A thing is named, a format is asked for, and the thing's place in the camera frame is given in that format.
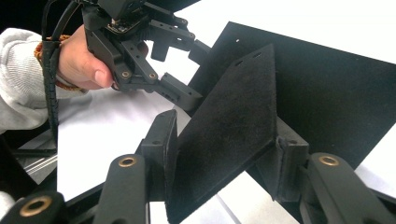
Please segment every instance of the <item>beaded bracelet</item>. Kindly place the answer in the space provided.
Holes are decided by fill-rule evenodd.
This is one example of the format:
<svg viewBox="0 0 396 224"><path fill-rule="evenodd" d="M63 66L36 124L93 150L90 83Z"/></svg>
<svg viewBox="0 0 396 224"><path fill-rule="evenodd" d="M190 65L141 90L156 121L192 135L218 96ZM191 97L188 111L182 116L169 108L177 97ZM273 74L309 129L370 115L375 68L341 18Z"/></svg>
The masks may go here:
<svg viewBox="0 0 396 224"><path fill-rule="evenodd" d="M59 40L62 42L66 39L68 39L70 37L70 35L61 35L59 37ZM35 51L34 51L34 55L37 58L38 62L40 63L40 65L42 65L41 62L41 57L42 57L42 49L43 49L43 42L40 41L40 43L38 43L37 47L35 47ZM59 77L56 78L56 82L55 85L59 88L62 88L64 90L67 91L81 91L82 88L75 86L71 83L68 83L67 81L65 81L64 79L59 80Z"/></svg>

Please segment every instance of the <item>person's arm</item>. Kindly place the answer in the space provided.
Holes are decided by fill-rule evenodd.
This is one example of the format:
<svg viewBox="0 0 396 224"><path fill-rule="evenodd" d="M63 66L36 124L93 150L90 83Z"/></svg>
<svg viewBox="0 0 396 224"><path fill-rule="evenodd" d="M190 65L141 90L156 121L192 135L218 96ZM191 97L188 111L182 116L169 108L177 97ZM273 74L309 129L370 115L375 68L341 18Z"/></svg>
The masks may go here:
<svg viewBox="0 0 396 224"><path fill-rule="evenodd" d="M0 133L26 130L47 120L41 66L34 50L41 36L21 29L6 29L0 34ZM85 90L110 87L108 68L87 51L81 26L61 45L58 75ZM57 98L84 94L84 91L56 89Z"/></svg>

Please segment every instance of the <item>person's hand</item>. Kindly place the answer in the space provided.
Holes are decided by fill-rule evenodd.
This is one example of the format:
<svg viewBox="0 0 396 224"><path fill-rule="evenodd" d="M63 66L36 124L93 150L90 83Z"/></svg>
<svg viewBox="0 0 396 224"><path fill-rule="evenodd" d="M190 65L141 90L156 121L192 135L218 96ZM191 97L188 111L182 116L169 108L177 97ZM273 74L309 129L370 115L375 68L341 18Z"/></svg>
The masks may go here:
<svg viewBox="0 0 396 224"><path fill-rule="evenodd" d="M113 84L108 67L88 51L84 26L62 43L58 75L85 90L108 88Z"/></svg>

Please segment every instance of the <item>sleeve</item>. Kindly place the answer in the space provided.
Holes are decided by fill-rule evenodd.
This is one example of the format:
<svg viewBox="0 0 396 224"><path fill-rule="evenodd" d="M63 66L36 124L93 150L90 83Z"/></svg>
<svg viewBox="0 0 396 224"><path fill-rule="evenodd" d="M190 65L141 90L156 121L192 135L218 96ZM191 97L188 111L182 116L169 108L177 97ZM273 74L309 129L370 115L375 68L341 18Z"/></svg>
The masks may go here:
<svg viewBox="0 0 396 224"><path fill-rule="evenodd" d="M48 117L42 70L34 56L41 36L9 28L0 34L0 133L39 127ZM85 91L56 88L57 98Z"/></svg>

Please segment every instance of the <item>brown bracelet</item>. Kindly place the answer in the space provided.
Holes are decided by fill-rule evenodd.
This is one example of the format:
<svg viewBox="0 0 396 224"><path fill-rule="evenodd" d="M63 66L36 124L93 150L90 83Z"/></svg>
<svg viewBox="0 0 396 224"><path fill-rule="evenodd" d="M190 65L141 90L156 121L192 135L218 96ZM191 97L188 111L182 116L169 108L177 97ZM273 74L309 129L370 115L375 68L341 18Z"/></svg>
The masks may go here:
<svg viewBox="0 0 396 224"><path fill-rule="evenodd" d="M61 35L59 37L59 40L62 42L66 39L68 39L70 37L70 35ZM34 55L37 58L38 62L40 63L40 65L42 66L42 62L41 62L41 57L42 57L42 49L43 49L43 42L40 41L40 43L38 43L37 47L35 47L35 51L34 51ZM82 88L72 85L72 86L68 86L64 83L62 83L60 80L56 80L55 85L59 88L62 88L64 90L67 91L81 91Z"/></svg>

